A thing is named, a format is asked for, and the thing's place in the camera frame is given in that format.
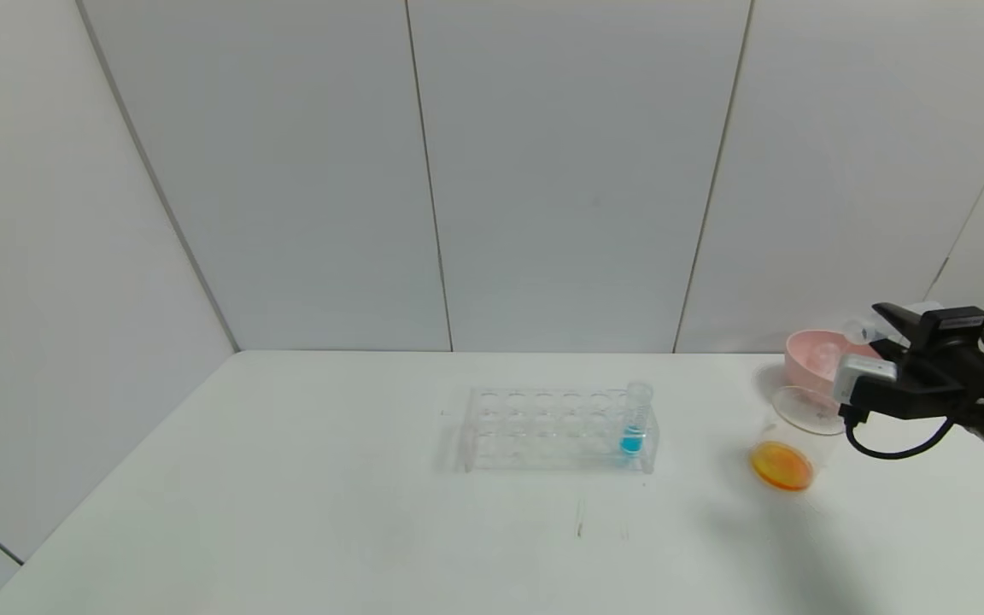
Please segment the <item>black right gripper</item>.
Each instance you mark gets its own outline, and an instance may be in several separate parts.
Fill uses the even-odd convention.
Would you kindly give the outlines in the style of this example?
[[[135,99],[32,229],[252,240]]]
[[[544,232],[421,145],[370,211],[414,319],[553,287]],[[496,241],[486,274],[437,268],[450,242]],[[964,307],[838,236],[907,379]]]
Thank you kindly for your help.
[[[984,392],[984,310],[924,311],[922,302],[872,305],[871,350],[880,359],[905,358],[905,390],[929,396]]]

